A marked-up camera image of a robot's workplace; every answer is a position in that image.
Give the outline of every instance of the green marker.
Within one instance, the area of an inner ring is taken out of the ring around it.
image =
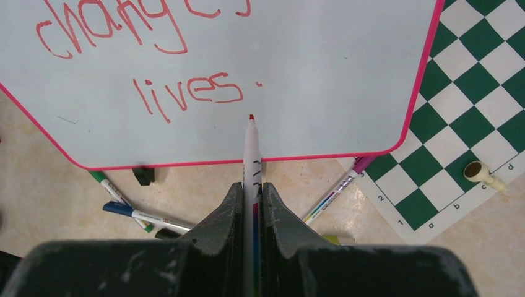
[[[119,192],[119,190],[110,182],[110,180],[106,177],[104,172],[102,171],[88,171],[103,187],[110,193],[110,195],[117,200],[117,202],[122,203],[124,205],[127,205],[129,207],[132,207],[127,198],[122,195],[122,193]],[[133,218],[139,226],[146,230],[146,232],[150,233],[151,230],[153,230],[153,224],[144,222],[138,218]]]

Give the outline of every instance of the blue marker cap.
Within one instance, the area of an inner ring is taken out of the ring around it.
[[[102,210],[105,212],[113,212],[119,215],[125,215],[127,217],[131,217],[131,214],[133,213],[132,207],[114,201],[109,201],[108,203],[104,204]]]

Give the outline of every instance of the purple marker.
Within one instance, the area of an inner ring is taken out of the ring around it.
[[[369,157],[359,157],[354,162],[354,167],[350,169],[347,174],[337,183],[337,185],[326,194],[319,202],[305,215],[303,218],[303,222],[305,222],[307,225],[310,225],[310,223],[321,213],[323,210],[332,203],[339,194],[341,194],[344,189],[353,181],[357,176],[365,170],[365,168],[372,163],[372,161],[376,158],[376,156],[369,156]]]

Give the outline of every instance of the green and white checkered board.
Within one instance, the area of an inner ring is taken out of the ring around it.
[[[424,244],[496,192],[463,175],[480,160],[525,172],[525,0],[446,1],[410,131],[357,180],[407,243]]]

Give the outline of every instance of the whiteboard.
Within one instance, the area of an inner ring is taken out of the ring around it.
[[[83,168],[400,145],[443,1],[3,0],[1,88]]]

